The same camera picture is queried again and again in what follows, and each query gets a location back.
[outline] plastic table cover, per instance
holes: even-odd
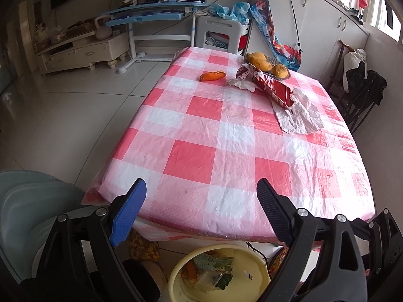
[[[315,216],[370,219],[374,202],[365,167],[321,84],[291,71],[284,83],[310,98],[324,128],[286,134],[264,92],[225,84],[242,63],[243,56],[197,47],[178,53],[83,203],[111,202],[139,177],[147,197],[133,227],[149,240],[210,236],[276,242],[256,197],[257,181],[265,177]],[[218,70],[227,78],[198,80]]]

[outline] desk leg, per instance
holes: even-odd
[[[128,23],[128,43],[130,45],[130,56],[131,60],[126,62],[125,65],[122,67],[118,68],[118,73],[122,74],[127,71],[127,68],[129,68],[134,62],[136,62],[136,47],[134,46],[134,35],[133,35],[133,24],[130,22]]]
[[[132,59],[136,59],[136,47],[134,46],[133,23],[128,24],[128,39],[130,44],[130,54]]]
[[[192,18],[192,28],[190,32],[190,46],[194,47],[195,46],[195,28],[196,26],[196,12],[193,11],[193,18]]]

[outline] white stool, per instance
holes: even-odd
[[[197,20],[196,46],[205,49],[224,51],[233,54],[241,54],[239,49],[239,41],[241,36],[246,35],[249,30],[249,25],[242,25],[234,20],[225,20],[218,17],[201,16]],[[225,34],[229,36],[228,49],[216,47],[206,44],[207,32]]]

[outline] blue desk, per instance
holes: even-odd
[[[127,6],[105,12],[102,15],[112,15],[112,19],[106,22],[106,26],[128,25],[128,35],[130,43],[130,54],[132,60],[119,69],[119,72],[125,72],[126,69],[135,61],[172,61],[172,58],[157,58],[157,57],[137,57],[135,41],[144,40],[175,40],[175,41],[190,41],[190,46],[194,46],[195,42],[195,12],[199,9],[208,7],[209,4],[199,2],[160,2],[151,4],[141,4],[138,6]],[[154,34],[154,35],[137,35],[133,33],[133,23],[156,21],[156,20],[180,20],[190,10],[193,13],[192,27],[190,35],[176,34]]]

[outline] kettlebell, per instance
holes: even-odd
[[[95,18],[95,20],[94,20],[95,27],[97,29],[97,31],[95,32],[95,37],[98,40],[105,40],[112,35],[112,27],[105,26],[105,25],[100,26],[98,24],[98,21],[100,19],[104,19],[104,18],[112,19],[110,15],[103,15],[103,16],[99,16],[99,17]]]

